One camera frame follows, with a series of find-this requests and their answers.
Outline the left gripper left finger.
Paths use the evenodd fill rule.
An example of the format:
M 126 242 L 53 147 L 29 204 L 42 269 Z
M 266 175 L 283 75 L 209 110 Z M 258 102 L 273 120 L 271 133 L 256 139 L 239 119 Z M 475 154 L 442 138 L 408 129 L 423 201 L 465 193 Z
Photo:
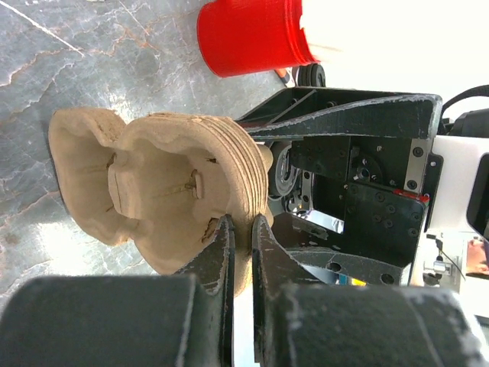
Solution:
M 34 278 L 1 318 L 3 366 L 230 366 L 235 229 L 171 276 Z

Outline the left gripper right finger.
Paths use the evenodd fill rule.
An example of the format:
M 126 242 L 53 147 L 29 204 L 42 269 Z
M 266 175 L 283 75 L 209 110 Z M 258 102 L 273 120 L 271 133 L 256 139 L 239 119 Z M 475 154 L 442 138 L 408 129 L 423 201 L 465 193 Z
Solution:
M 254 357 L 262 366 L 486 366 L 475 316 L 443 288 L 328 285 L 258 216 L 251 232 Z

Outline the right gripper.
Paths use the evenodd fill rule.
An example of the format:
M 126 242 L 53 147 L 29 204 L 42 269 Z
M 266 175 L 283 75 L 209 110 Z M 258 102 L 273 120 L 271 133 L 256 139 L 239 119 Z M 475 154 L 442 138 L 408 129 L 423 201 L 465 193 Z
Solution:
M 316 277 L 404 285 L 413 274 L 443 165 L 433 154 L 440 96 L 282 89 L 237 120 L 272 146 L 273 234 Z

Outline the cardboard cup carrier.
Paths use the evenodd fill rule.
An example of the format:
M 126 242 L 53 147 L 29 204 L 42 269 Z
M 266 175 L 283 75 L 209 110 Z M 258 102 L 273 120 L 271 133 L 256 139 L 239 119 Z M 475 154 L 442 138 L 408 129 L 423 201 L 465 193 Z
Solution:
M 267 205 L 270 149 L 234 120 L 158 112 L 125 122 L 93 107 L 53 114 L 48 141 L 60 194 L 82 231 L 132 240 L 159 274 L 174 274 L 235 227 L 235 294 L 251 283 L 251 227 Z

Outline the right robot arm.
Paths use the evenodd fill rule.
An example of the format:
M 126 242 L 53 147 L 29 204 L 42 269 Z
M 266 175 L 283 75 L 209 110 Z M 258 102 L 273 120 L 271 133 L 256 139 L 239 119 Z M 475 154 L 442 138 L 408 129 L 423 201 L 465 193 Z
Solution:
M 327 283 L 462 288 L 487 275 L 488 112 L 437 95 L 305 86 L 238 123 L 266 144 L 273 232 Z

